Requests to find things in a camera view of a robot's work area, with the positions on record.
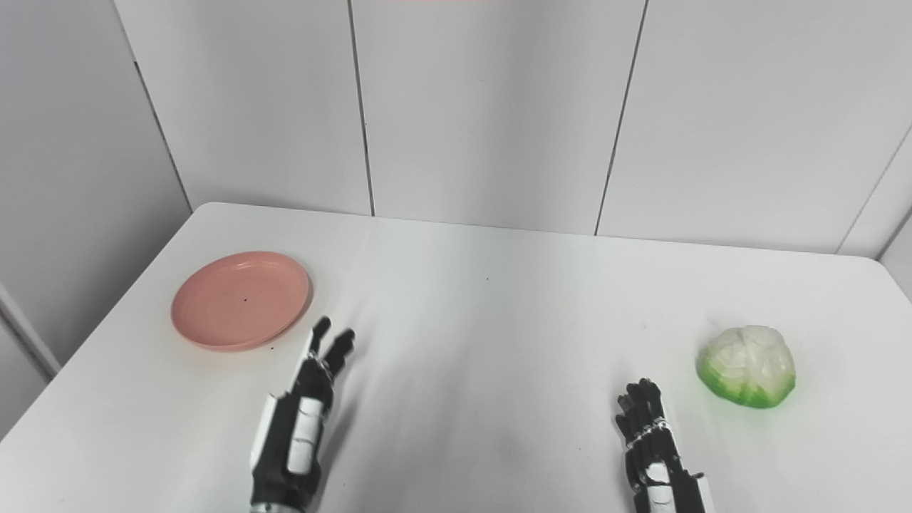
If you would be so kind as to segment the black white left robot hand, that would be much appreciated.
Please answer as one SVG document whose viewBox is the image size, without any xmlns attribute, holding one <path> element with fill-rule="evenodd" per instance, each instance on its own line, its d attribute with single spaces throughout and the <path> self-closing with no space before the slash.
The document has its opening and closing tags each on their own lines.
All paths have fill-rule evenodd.
<svg viewBox="0 0 912 513">
<path fill-rule="evenodd" d="M 317 455 L 333 406 L 333 384 L 356 337 L 347 328 L 320 355 L 330 328 L 329 317 L 316 322 L 291 387 L 266 399 L 250 455 L 251 512 L 306 512 L 316 496 L 322 475 Z"/>
</svg>

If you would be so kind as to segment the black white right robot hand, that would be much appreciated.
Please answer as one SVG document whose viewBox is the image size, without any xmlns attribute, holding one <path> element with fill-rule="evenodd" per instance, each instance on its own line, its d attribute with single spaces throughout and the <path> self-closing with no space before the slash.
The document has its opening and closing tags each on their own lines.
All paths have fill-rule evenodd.
<svg viewBox="0 0 912 513">
<path fill-rule="evenodd" d="M 709 482 L 682 464 L 661 390 L 648 378 L 626 384 L 616 399 L 624 468 L 636 512 L 715 512 Z"/>
</svg>

